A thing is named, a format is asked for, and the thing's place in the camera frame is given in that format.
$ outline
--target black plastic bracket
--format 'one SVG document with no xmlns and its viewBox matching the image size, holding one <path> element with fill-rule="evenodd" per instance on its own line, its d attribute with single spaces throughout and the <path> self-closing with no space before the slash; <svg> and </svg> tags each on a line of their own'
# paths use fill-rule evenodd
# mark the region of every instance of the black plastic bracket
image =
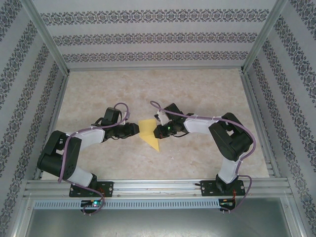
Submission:
<svg viewBox="0 0 316 237">
<path fill-rule="evenodd" d="M 217 188 L 215 180 L 202 180 L 199 186 L 201 187 L 202 197 L 233 196 L 234 190 L 236 191 L 236 196 L 245 195 L 245 187 L 242 180 L 237 180 L 234 185 L 230 189 L 225 190 L 224 193 Z"/>
<path fill-rule="evenodd" d="M 113 194 L 114 182 L 98 181 L 95 190 L 102 193 L 105 198 L 111 198 Z M 79 188 L 77 186 L 71 185 L 69 191 L 69 197 L 71 198 L 99 198 L 100 196 L 95 192 L 90 192 L 86 189 Z"/>
</svg>

